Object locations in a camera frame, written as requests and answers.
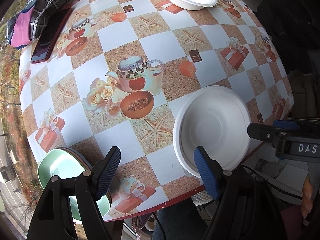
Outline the patterned vinyl tablecloth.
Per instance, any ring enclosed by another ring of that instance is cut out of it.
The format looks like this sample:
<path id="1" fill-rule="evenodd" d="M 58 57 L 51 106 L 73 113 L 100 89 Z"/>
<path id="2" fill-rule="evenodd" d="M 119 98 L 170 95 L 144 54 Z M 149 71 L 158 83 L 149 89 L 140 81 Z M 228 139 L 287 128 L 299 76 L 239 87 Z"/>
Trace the patterned vinyl tablecloth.
<path id="1" fill-rule="evenodd" d="M 242 0 L 189 11 L 169 0 L 75 0 L 48 61 L 20 57 L 21 107 L 37 163 L 56 147 L 90 162 L 121 149 L 127 183 L 105 220 L 160 209 L 201 190 L 172 144 L 187 97 L 208 85 L 238 94 L 253 121 L 293 106 L 280 57 Z"/>

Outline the dark checked cloth pouch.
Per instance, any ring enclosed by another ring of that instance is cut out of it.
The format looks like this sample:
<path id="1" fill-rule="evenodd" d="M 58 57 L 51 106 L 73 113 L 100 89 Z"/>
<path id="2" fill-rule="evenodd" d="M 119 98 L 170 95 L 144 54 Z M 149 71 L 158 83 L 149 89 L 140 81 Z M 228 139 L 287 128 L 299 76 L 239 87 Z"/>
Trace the dark checked cloth pouch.
<path id="1" fill-rule="evenodd" d="M 49 18 L 70 0 L 27 0 L 23 10 L 7 21 L 7 44 L 22 49 L 38 39 Z"/>

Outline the red case smartphone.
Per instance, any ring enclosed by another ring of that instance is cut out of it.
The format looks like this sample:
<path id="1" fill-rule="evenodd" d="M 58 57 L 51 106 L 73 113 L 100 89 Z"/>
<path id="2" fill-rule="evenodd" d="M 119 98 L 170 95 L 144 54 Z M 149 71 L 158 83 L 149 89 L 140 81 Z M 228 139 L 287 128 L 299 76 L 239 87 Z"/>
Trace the red case smartphone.
<path id="1" fill-rule="evenodd" d="M 49 18 L 48 24 L 44 27 L 35 46 L 30 60 L 31 64 L 41 63 L 50 58 L 61 30 L 65 26 L 71 13 L 72 9 L 66 8 L 55 12 L 51 18 Z"/>

